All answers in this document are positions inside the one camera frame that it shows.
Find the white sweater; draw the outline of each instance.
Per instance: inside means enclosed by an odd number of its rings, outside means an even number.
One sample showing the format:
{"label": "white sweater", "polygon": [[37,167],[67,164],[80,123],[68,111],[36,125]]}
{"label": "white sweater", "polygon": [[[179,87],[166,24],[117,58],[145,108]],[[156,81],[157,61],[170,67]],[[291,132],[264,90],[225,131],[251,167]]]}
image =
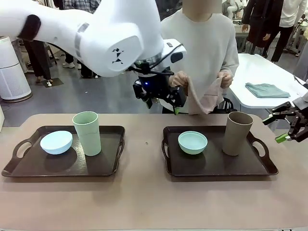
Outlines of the white sweater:
{"label": "white sweater", "polygon": [[281,27],[292,27],[305,13],[307,0],[284,0],[280,19]]}
{"label": "white sweater", "polygon": [[[196,23],[181,9],[162,21],[162,36],[184,44],[187,56],[173,64],[171,70],[174,73],[184,71],[191,77],[199,99],[220,71],[228,71],[234,76],[239,65],[235,29],[232,21],[222,14],[212,14],[207,22]],[[170,104],[160,103],[173,111]],[[188,113],[188,102],[180,112]]]}

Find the gray floor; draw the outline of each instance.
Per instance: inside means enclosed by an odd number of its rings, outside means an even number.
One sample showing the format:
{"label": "gray floor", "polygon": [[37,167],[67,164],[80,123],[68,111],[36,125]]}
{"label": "gray floor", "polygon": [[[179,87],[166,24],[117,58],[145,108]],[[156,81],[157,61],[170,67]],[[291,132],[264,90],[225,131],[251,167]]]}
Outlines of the gray floor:
{"label": "gray floor", "polygon": [[[273,53],[274,46],[270,50],[269,58]],[[148,110],[145,103],[135,98],[132,84],[137,79],[133,73],[120,75],[114,78],[101,77],[99,79],[80,79],[77,69],[62,68],[63,56],[58,65],[51,68],[51,76],[60,78],[64,83],[61,86],[50,89],[35,84],[35,76],[27,75],[28,82],[33,92],[33,97],[20,103],[1,102],[4,111],[5,127],[18,127],[30,116],[48,113],[79,113],[82,111],[95,111],[97,113],[160,113],[161,106],[155,104]],[[289,72],[297,63],[295,56],[283,54],[278,65]],[[256,114],[266,118],[268,113],[263,110],[247,110],[240,108],[239,103],[228,94],[234,101],[235,107],[244,112]]]}

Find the shoe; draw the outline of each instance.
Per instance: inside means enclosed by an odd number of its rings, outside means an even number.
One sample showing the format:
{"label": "shoe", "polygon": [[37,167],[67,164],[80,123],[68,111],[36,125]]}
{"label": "shoe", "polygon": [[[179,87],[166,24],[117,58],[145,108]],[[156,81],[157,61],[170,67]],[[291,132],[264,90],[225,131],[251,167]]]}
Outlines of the shoe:
{"label": "shoe", "polygon": [[65,64],[62,64],[62,67],[64,68],[75,68],[75,64],[74,63],[65,63]]}

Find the towel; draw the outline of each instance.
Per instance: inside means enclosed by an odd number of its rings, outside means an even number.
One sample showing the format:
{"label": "towel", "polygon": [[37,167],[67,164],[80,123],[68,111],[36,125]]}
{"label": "towel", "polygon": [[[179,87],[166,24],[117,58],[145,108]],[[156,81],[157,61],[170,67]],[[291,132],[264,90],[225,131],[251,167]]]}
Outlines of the towel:
{"label": "towel", "polygon": [[271,84],[246,83],[246,88],[258,98],[289,98],[290,94]]}
{"label": "towel", "polygon": [[193,82],[188,77],[188,101],[190,115],[209,114],[214,111],[215,107],[224,101],[222,96],[221,86],[222,78],[218,78],[214,83],[206,90],[204,97],[199,100],[196,91],[193,87]]}

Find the logo on robot arm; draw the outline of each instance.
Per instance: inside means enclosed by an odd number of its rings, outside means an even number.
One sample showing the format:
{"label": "logo on robot arm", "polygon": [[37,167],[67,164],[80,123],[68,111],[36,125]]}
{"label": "logo on robot arm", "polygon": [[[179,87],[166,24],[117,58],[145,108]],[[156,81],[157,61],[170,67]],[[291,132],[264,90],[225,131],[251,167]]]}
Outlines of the logo on robot arm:
{"label": "logo on robot arm", "polygon": [[120,51],[119,48],[114,49],[112,52],[116,52],[116,60],[112,62],[112,64],[114,63],[121,63],[123,64],[122,60],[119,58],[119,56],[124,52],[124,51]]}

